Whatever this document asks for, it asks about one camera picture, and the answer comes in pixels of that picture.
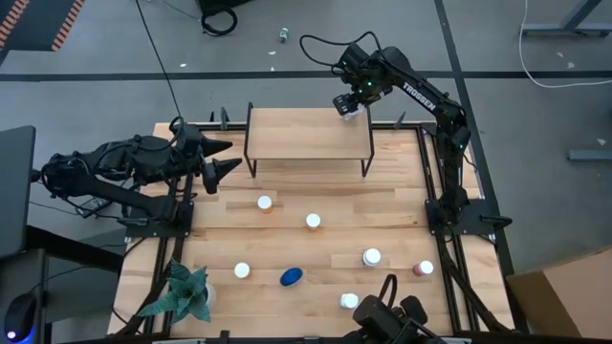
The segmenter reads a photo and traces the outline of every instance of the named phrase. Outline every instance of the robotic arm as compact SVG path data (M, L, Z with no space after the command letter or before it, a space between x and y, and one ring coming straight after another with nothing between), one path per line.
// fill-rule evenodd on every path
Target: robotic arm
M231 142L207 139L182 118L175 118L170 130L174 133L171 141L136 135L129 140L104 143L89 153L55 154L36 175L52 197L67 200L92 195L141 209L156 220L172 222L179 205L174 197L148 197L97 178L109 181L133 178L136 185L165 181L169 185L171 178L193 173L202 175L207 193L214 194L219 181L242 162L241 159L206 162L206 157L230 148Z
M434 139L442 159L445 192L437 201L437 217L442 224L456 225L463 208L470 202L462 187L463 155L470 140L470 130L463 108L448 99L424 77L418 75L402 52L387 47L368 55L360 46L351 43L339 63L341 79L351 85L353 93L338 96L334 105L343 116L360 110L388 95L393 86L400 88L436 118Z

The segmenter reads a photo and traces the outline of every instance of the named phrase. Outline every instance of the computer mouse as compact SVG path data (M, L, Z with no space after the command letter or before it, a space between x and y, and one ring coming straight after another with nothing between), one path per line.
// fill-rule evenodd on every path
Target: computer mouse
M28 292L15 297L4 316L4 335L13 343L20 342L32 331L36 297Z

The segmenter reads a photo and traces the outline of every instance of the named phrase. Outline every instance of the white pot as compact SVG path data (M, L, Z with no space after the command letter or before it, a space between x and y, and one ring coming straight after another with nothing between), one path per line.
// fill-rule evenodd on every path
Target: white pot
M217 291L214 289L213 286L211 286L208 283L207 283L207 294L208 294L208 298L207 298L208 309L212 310L212 308L214 307L214 303L217 301Z

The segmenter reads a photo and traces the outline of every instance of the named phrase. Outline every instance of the cardboard box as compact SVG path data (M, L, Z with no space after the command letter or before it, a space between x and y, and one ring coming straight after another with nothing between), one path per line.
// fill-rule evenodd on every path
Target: cardboard box
M507 280L535 333L612 339L612 247Z

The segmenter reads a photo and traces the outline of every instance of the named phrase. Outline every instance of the blue light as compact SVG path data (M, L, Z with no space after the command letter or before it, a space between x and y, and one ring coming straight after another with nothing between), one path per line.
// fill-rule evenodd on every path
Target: blue light
M15 332L9 331L7 333L7 337L9 339L11 339L11 333L12 333L12 337L13 338L15 337ZM12 341L12 343L14 343L14 344L30 344L30 343L32 343L32 338L33 337L34 337L34 327L32 327L32 329L30 330L30 333L28 333L28 335L25 338L23 338L23 340L18 341L18 342L13 342Z

